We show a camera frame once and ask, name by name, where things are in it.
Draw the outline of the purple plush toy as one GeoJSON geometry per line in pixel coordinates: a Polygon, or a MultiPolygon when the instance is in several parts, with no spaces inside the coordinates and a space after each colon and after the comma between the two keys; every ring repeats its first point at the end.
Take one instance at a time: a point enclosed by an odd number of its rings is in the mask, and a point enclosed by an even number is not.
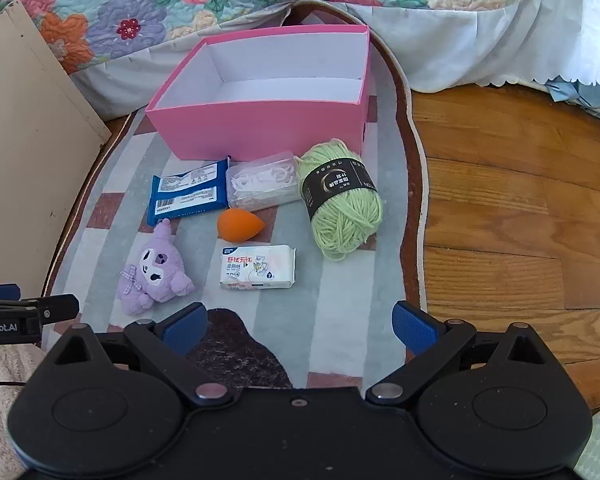
{"type": "Polygon", "coordinates": [[[162,219],[136,259],[120,272],[117,298],[122,311],[129,316],[140,315],[154,304],[188,296],[194,290],[183,258],[171,242],[171,222],[162,219]]]}

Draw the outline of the white tissue pack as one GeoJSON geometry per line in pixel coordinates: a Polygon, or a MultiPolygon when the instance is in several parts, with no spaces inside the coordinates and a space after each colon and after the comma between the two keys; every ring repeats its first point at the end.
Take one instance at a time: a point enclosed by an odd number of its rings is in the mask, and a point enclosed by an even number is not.
{"type": "Polygon", "coordinates": [[[296,280],[296,250],[288,245],[227,247],[220,285],[225,289],[287,289],[296,280]]]}

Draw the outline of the orange makeup sponge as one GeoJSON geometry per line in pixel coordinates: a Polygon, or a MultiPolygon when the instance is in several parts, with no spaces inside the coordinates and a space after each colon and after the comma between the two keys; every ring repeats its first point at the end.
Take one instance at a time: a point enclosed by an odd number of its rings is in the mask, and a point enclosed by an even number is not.
{"type": "Polygon", "coordinates": [[[216,228],[222,240],[242,243],[257,236],[265,228],[265,223],[250,211],[230,208],[219,215],[216,228]]]}

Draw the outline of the blue wet wipes pack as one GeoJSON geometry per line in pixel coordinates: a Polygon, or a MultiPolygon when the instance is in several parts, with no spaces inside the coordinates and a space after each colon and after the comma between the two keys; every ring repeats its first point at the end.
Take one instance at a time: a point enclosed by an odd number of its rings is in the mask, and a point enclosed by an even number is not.
{"type": "Polygon", "coordinates": [[[230,159],[210,162],[182,174],[153,176],[146,214],[152,228],[161,220],[174,220],[228,207],[226,172],[230,159]]]}

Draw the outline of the green yarn ball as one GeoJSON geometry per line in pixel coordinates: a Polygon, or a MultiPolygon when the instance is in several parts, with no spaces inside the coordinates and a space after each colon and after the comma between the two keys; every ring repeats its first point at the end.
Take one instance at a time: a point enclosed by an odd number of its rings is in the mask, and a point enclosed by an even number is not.
{"type": "Polygon", "coordinates": [[[360,155],[340,139],[294,159],[298,190],[323,256],[341,261],[378,231],[384,203],[360,155]]]}

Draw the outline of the striped checkered rug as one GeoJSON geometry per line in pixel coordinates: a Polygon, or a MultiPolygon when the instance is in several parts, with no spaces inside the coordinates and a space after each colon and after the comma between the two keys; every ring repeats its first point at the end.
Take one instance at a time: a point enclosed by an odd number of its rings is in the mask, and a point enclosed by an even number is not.
{"type": "MultiPolygon", "coordinates": [[[[384,218],[356,252],[332,261],[317,248],[302,202],[260,210],[264,227],[254,244],[294,248],[291,288],[224,289],[226,241],[216,232],[216,213],[173,221],[172,238],[195,284],[193,297],[208,309],[219,342],[239,350],[260,342],[297,388],[363,389],[404,363],[406,349],[393,333],[392,308],[399,300],[426,304],[422,248],[428,172],[412,108],[401,66],[374,39],[363,158],[384,202],[384,218]]],[[[94,330],[127,326],[116,286],[122,268],[151,234],[146,222],[151,180],[193,168],[193,162],[171,153],[143,112],[125,117],[85,183],[47,290],[76,296],[80,320],[94,330]]]]}

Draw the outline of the beige wooden cabinet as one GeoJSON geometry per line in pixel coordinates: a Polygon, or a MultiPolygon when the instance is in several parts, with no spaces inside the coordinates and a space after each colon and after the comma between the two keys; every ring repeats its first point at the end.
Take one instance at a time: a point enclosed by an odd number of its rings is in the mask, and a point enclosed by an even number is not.
{"type": "Polygon", "coordinates": [[[42,295],[80,189],[110,132],[22,3],[0,13],[0,284],[42,295]]]}

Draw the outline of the clear plastic floss box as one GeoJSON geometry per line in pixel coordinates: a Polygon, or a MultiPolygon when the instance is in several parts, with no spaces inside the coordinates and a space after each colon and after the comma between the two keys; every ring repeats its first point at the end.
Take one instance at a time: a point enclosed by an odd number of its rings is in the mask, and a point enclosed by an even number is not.
{"type": "Polygon", "coordinates": [[[300,198],[296,156],[283,152],[251,162],[230,163],[226,172],[230,208],[258,211],[300,198]]]}

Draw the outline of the pink cardboard box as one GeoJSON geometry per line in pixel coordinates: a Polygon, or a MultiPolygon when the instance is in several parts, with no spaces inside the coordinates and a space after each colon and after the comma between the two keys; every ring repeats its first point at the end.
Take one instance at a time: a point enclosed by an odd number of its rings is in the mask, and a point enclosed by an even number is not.
{"type": "Polygon", "coordinates": [[[201,40],[145,113],[180,159],[302,155],[340,139],[363,148],[370,31],[299,25],[201,40]]]}

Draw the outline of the paper scraps under bed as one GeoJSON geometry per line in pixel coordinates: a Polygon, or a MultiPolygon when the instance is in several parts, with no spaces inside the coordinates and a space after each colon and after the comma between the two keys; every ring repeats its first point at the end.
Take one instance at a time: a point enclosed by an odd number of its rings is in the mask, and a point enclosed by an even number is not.
{"type": "Polygon", "coordinates": [[[555,102],[566,102],[583,108],[600,118],[600,84],[584,84],[556,77],[547,81],[545,88],[555,102]]]}

